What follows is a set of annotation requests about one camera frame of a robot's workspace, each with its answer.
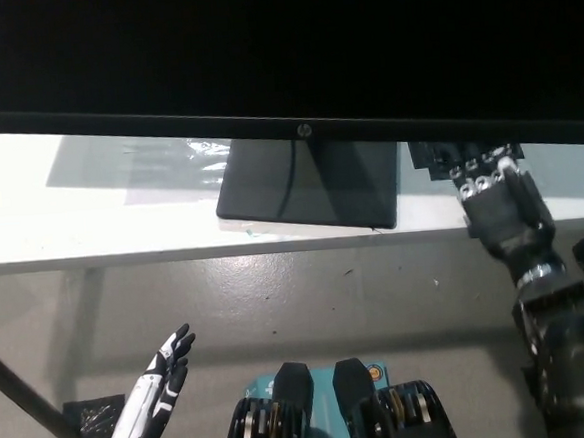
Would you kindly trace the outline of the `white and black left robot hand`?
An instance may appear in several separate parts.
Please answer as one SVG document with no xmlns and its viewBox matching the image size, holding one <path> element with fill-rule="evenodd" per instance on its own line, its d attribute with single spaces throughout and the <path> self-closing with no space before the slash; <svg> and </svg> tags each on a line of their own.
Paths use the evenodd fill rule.
<svg viewBox="0 0 584 438">
<path fill-rule="evenodd" d="M 161 438 L 188 375 L 195 334 L 178 328 L 151 358 L 125 401 L 112 438 Z"/>
</svg>

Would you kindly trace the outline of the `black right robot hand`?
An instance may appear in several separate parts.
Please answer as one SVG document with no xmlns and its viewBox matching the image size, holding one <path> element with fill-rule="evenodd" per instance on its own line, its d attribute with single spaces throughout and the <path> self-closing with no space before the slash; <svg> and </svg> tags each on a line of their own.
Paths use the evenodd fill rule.
<svg viewBox="0 0 584 438">
<path fill-rule="evenodd" d="M 469 235 L 505 265 L 518 286 L 561 273 L 555 224 L 533 177 L 519 167 L 516 144 L 475 146 L 450 164 Z"/>
</svg>

